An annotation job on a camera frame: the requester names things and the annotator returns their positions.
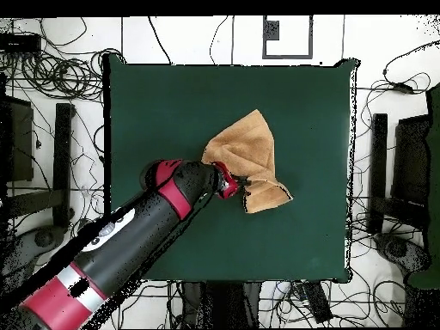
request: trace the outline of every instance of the table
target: table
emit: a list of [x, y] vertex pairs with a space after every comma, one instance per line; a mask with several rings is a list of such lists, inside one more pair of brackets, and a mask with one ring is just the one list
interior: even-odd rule
[[347, 153], [356, 64], [169, 66], [110, 57], [106, 184], [112, 210], [140, 191], [138, 176], [147, 162], [200, 160], [211, 138], [254, 109], [272, 130], [276, 175], [295, 196], [256, 214], [244, 212], [240, 197], [213, 199], [148, 278], [347, 280]]

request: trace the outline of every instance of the white floor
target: white floor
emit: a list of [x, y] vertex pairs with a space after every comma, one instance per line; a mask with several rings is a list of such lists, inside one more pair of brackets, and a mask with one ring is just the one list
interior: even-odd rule
[[[216, 64], [322, 64], [331, 66], [336, 64], [342, 58], [357, 58], [361, 65], [357, 73], [357, 134], [360, 135], [366, 131], [366, 126], [361, 121], [361, 112], [370, 89], [379, 84], [374, 83], [382, 80], [382, 71], [388, 61], [408, 52], [429, 41], [440, 38], [438, 25], [429, 17], [411, 16], [411, 15], [315, 15], [314, 16], [314, 57], [312, 60], [262, 60], [262, 15], [244, 16], [237, 15], [233, 18], [230, 15], [226, 20], [226, 15], [206, 16], [206, 17], [152, 17], [156, 27], [157, 34], [167, 51], [171, 61], [174, 64], [210, 64], [211, 57]], [[281, 37], [286, 44], [283, 46], [271, 45], [271, 52], [278, 47], [283, 52], [302, 52], [303, 37], [307, 36], [303, 28], [296, 27], [298, 36], [286, 39], [283, 29], [293, 27], [292, 24], [304, 23], [303, 20], [295, 16], [269, 16], [269, 20], [281, 21]], [[59, 47], [64, 52], [84, 53], [95, 52], [104, 48], [112, 47], [123, 52], [128, 63], [167, 63], [167, 58], [157, 44], [155, 35], [151, 29], [147, 17], [129, 17], [129, 18], [84, 18], [87, 24], [87, 32], [79, 40]], [[224, 21], [218, 29], [217, 36], [212, 42], [212, 38], [218, 25]], [[232, 27], [234, 23], [234, 52], [231, 57], [232, 46]], [[75, 39], [84, 29], [80, 18], [55, 18], [45, 19], [44, 29], [46, 36], [54, 44], [63, 44]], [[21, 19], [15, 21], [15, 31], [29, 31], [40, 33], [40, 25], [36, 20]], [[53, 52], [59, 56], [51, 47], [47, 51]], [[90, 55], [66, 56], [76, 57], [83, 60], [90, 60]], [[408, 78], [426, 72], [431, 78], [431, 86], [440, 82], [440, 51], [433, 46], [421, 52], [415, 52], [407, 57], [399, 58], [388, 68], [388, 79], [394, 82], [405, 81]], [[427, 78], [424, 75], [415, 78], [418, 89], [425, 89], [428, 86]], [[35, 131], [41, 142], [41, 148], [35, 149], [34, 157], [39, 162], [49, 184], [52, 184], [52, 151], [53, 138], [49, 134], [50, 128], [54, 129], [55, 101], [38, 91], [24, 89], [27, 83], [17, 75], [14, 87], [8, 87], [10, 95], [14, 93], [15, 97], [23, 100], [31, 100], [34, 107], [34, 122], [38, 127]], [[377, 100], [370, 103], [371, 113], [388, 114], [388, 145], [394, 146], [394, 128], [399, 119], [420, 115], [427, 112], [425, 94], [420, 95], [401, 95], [393, 92], [372, 92], [370, 100], [380, 95]], [[95, 130], [102, 125], [101, 105], [91, 101], [77, 101], [73, 104], [78, 111], [78, 117], [73, 121], [72, 156], [82, 156], [73, 166], [74, 176], [71, 186], [78, 191], [71, 192], [71, 205], [76, 211], [73, 222], [82, 217], [89, 207], [90, 200], [93, 200], [93, 206], [99, 211], [102, 209], [102, 192], [95, 192], [95, 189], [102, 189], [103, 168], [98, 159], [100, 153], [94, 148], [91, 137]], [[363, 119], [368, 125], [370, 115], [367, 110], [363, 113]], [[97, 135], [98, 147], [103, 149], [102, 130]], [[367, 132], [356, 141], [355, 160], [361, 159], [369, 154], [370, 134]], [[388, 188], [391, 186], [392, 179], [392, 160], [394, 150], [388, 152]], [[358, 168], [365, 170], [369, 166], [369, 159], [365, 158], [356, 164]], [[366, 196], [366, 186], [368, 183], [368, 171], [362, 175], [362, 185], [360, 174], [355, 175], [355, 195]], [[31, 182], [17, 182], [9, 193], [21, 194], [35, 191], [35, 189], [44, 189], [46, 183], [38, 166], [34, 166], [34, 179]], [[42, 211], [28, 217], [19, 227], [21, 233], [33, 227], [37, 227], [51, 221], [52, 213]], [[88, 218], [95, 218], [97, 213], [89, 209]], [[385, 224], [385, 229], [391, 226], [391, 223]], [[410, 230], [409, 227], [402, 227], [404, 231]], [[356, 232], [357, 237], [364, 233]], [[413, 240], [423, 244], [419, 235], [415, 235]], [[374, 242], [364, 239], [353, 243], [351, 248], [351, 267], [354, 269], [353, 280], [349, 284], [330, 284], [324, 283], [323, 287], [328, 294], [332, 311], [340, 317], [350, 318], [350, 321], [333, 319], [331, 326], [350, 327], [383, 327], [383, 323], [377, 317], [372, 305], [371, 295], [366, 292], [375, 284], [383, 280], [394, 280], [401, 282], [401, 275], [397, 267], [388, 263], [378, 256], [374, 249], [369, 250], [370, 244]], [[46, 257], [40, 259], [40, 263], [47, 260]], [[165, 285], [166, 283], [146, 283], [154, 285]], [[279, 326], [279, 319], [272, 315], [270, 311], [273, 305], [273, 299], [280, 300], [284, 297], [287, 283], [278, 284], [266, 282], [260, 296], [260, 323], [261, 327]], [[157, 328], [160, 325], [169, 327], [169, 321], [166, 310], [167, 288], [150, 288], [144, 290], [142, 297], [138, 299], [135, 305], [124, 312], [123, 328]], [[376, 295], [388, 305], [394, 302], [403, 309], [405, 293], [399, 287], [392, 284], [384, 284], [378, 289]], [[138, 297], [132, 297], [123, 305], [123, 309], [134, 303]], [[175, 298], [172, 301], [175, 315], [179, 313], [181, 302]], [[285, 320], [294, 321], [300, 319], [303, 315], [310, 317], [308, 310], [289, 309], [283, 306], [282, 311], [288, 313], [282, 315]], [[385, 313], [380, 313], [384, 322], [391, 327], [398, 327], [401, 324], [401, 318], [388, 309]], [[113, 321], [116, 325], [118, 312], [113, 313]], [[281, 324], [281, 327], [322, 327], [317, 326], [311, 319], [309, 323], [305, 320]], [[111, 321], [108, 321], [102, 329], [113, 329]]]

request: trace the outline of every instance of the cable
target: cable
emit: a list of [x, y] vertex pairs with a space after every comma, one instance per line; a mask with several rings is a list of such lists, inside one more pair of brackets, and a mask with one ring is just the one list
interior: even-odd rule
[[212, 58], [212, 55], [211, 55], [211, 50], [212, 50], [212, 45], [214, 44], [214, 39], [216, 38], [216, 35], [217, 35], [217, 32], [218, 32], [218, 29], [222, 26], [222, 24], [224, 23], [224, 22], [226, 22], [227, 20], [228, 20], [228, 18], [229, 18], [229, 15], [226, 15], [226, 17], [224, 18], [224, 20], [220, 23], [220, 24], [218, 24], [218, 27], [217, 27], [217, 29], [216, 29], [216, 32], [214, 33], [214, 36], [212, 37], [212, 41], [211, 41], [211, 45], [210, 45], [210, 57], [211, 57], [211, 61], [212, 61], [212, 63], [215, 65], [216, 63], [214, 62], [214, 58]]
[[96, 145], [96, 134], [98, 134], [98, 131], [100, 131], [103, 127], [104, 127], [104, 125], [101, 125], [98, 129], [96, 129], [95, 134], [93, 135], [93, 145], [94, 145], [95, 149], [100, 151], [101, 153], [104, 153], [104, 150], [102, 150], [101, 148], [99, 148]]
[[[393, 86], [396, 86], [396, 85], [401, 86], [402, 84], [404, 84], [404, 83], [406, 83], [406, 82], [391, 82], [391, 81], [389, 81], [389, 80], [387, 79], [388, 67], [389, 67], [394, 61], [396, 61], [396, 60], [399, 59], [399, 58], [403, 58], [403, 57], [405, 57], [405, 56], [408, 56], [409, 54], [411, 54], [411, 53], [413, 53], [413, 52], [415, 53], [415, 52], [418, 52], [418, 51], [424, 50], [424, 49], [426, 49], [426, 48], [428, 48], [428, 47], [430, 47], [430, 46], [436, 46], [436, 47], [438, 48], [438, 45], [440, 45], [440, 40], [435, 40], [435, 41], [432, 41], [432, 42], [428, 42], [428, 43], [423, 44], [422, 46], [418, 46], [418, 47], [412, 49], [412, 50], [409, 51], [409, 52], [403, 53], [403, 54], [401, 54], [400, 56], [397, 56], [397, 57], [391, 59], [391, 61], [389, 61], [389, 62], [385, 65], [385, 68], [383, 69], [383, 72], [382, 72], [383, 77], [385, 78], [385, 80], [387, 81], [387, 83], [389, 83], [389, 84], [391, 84], [391, 85], [393, 85]], [[429, 85], [431, 84], [431, 79], [430, 79], [429, 75], [426, 74], [425, 72], [420, 72], [418, 75], [422, 75], [422, 74], [425, 74], [426, 76], [428, 76], [429, 84], [428, 84], [428, 86], [426, 87], [426, 89], [428, 89], [428, 88], [429, 88]]]
[[154, 284], [148, 284], [148, 285], [144, 286], [144, 287], [141, 289], [141, 291], [139, 292], [138, 295], [131, 295], [130, 297], [136, 297], [136, 300], [135, 300], [134, 302], [132, 302], [129, 306], [127, 306], [126, 308], [124, 308], [122, 311], [120, 310], [120, 307], [119, 307], [119, 309], [118, 309], [118, 325], [117, 325], [117, 328], [118, 328], [118, 329], [117, 329], [117, 330], [122, 329], [122, 327], [123, 327], [123, 325], [124, 325], [124, 313], [125, 313], [128, 309], [130, 309], [130, 308], [132, 308], [134, 305], [136, 305], [136, 303], [140, 300], [141, 297], [144, 297], [144, 296], [143, 296], [143, 293], [144, 293], [145, 290], [147, 290], [147, 289], [152, 289], [152, 288], [155, 288], [155, 289], [162, 289], [162, 288], [165, 288], [165, 287], [167, 287], [167, 286], [168, 286], [167, 284], [164, 285], [164, 286], [157, 286], [157, 285], [154, 285]]
[[[395, 281], [393, 281], [393, 280], [386, 280], [386, 281], [381, 281], [379, 284], [377, 284], [375, 287], [374, 287], [374, 289], [373, 289], [373, 305], [374, 305], [374, 308], [375, 308], [375, 311], [376, 311], [376, 314], [377, 314], [377, 317], [379, 318], [379, 320], [382, 322], [382, 324], [385, 326], [385, 327], [389, 327], [389, 325], [385, 322], [385, 320], [381, 317], [381, 315], [379, 314], [379, 311], [381, 311], [381, 310], [379, 310], [379, 307], [377, 306], [377, 298], [376, 298], [376, 291], [377, 291], [377, 289], [380, 287], [380, 286], [382, 286], [383, 284], [395, 284], [396, 286], [399, 286], [401, 289], [403, 289], [404, 291], [406, 291], [406, 288], [404, 287], [404, 286], [402, 286], [401, 284], [399, 284], [399, 283], [397, 283], [397, 282], [395, 282]], [[399, 311], [394, 311], [396, 314], [398, 314], [400, 317], [401, 316], [403, 316], [403, 315], [401, 315], [400, 314], [400, 312]]]
[[151, 21], [151, 17], [150, 17], [150, 16], [148, 17], [148, 22], [149, 22], [150, 25], [151, 25], [151, 29], [153, 29], [153, 33], [155, 34], [155, 37], [156, 37], [156, 40], [157, 40], [157, 44], [161, 47], [163, 54], [165, 54], [165, 56], [167, 57], [168, 63], [169, 63], [169, 64], [172, 64], [172, 63], [171, 63], [171, 59], [169, 59], [169, 55], [167, 54], [167, 52], [165, 51], [165, 49], [164, 49], [163, 46], [162, 46], [161, 41], [159, 40], [159, 36], [157, 35], [156, 28], [155, 28], [155, 26], [153, 25], [153, 22]]

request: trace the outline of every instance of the power cord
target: power cord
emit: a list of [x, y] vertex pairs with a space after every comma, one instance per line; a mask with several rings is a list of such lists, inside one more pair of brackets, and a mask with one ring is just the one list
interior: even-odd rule
[[[393, 87], [393, 90], [394, 90], [394, 91], [401, 92], [402, 94], [410, 94], [410, 95], [414, 95], [414, 94], [416, 94], [416, 93], [414, 92], [414, 89], [413, 89], [411, 86], [406, 85], [406, 82], [391, 82], [391, 81], [389, 81], [388, 78], [387, 78], [388, 67], [389, 67], [394, 61], [396, 61], [396, 60], [399, 59], [399, 58], [403, 58], [403, 57], [405, 57], [405, 56], [408, 56], [408, 55], [410, 55], [411, 53], [415, 53], [415, 52], [419, 52], [419, 51], [421, 51], [421, 50], [425, 50], [426, 48], [428, 48], [428, 47], [430, 47], [430, 46], [436, 46], [436, 47], [438, 48], [438, 45], [440, 45], [440, 40], [435, 40], [435, 41], [432, 41], [432, 42], [425, 43], [425, 44], [423, 44], [422, 46], [418, 46], [418, 47], [412, 49], [412, 50], [409, 51], [409, 52], [403, 53], [403, 54], [401, 54], [400, 56], [397, 56], [397, 57], [391, 59], [391, 61], [389, 61], [389, 62], [385, 65], [385, 68], [383, 69], [383, 72], [382, 72], [383, 77], [385, 78], [385, 80], [387, 81], [387, 83], [389, 83], [389, 84]], [[426, 75], [426, 76], [428, 77], [429, 84], [431, 84], [431, 79], [430, 79], [430, 77], [429, 77], [429, 75], [428, 75], [427, 73], [425, 73], [425, 72], [420, 72], [420, 73], [417, 74], [416, 76], [418, 76], [418, 75]]]

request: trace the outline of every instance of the black device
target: black device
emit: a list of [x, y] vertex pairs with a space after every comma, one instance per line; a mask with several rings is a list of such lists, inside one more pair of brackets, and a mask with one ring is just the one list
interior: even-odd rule
[[41, 37], [38, 34], [0, 33], [0, 53], [41, 54]]
[[383, 217], [426, 230], [430, 217], [427, 196], [427, 144], [431, 117], [403, 119], [396, 129], [396, 159], [391, 197], [385, 197], [387, 178], [388, 116], [374, 114], [371, 120], [370, 185], [366, 232], [382, 233]]
[[28, 180], [34, 177], [32, 168], [34, 110], [29, 101], [5, 96], [9, 103], [11, 115], [4, 115], [5, 121], [11, 124], [13, 147], [9, 151], [6, 167], [8, 182]]
[[[385, 260], [395, 263], [402, 276], [426, 270], [430, 255], [411, 241], [390, 234], [376, 234], [377, 252]], [[406, 300], [403, 327], [440, 327], [440, 290], [421, 290], [405, 285]]]

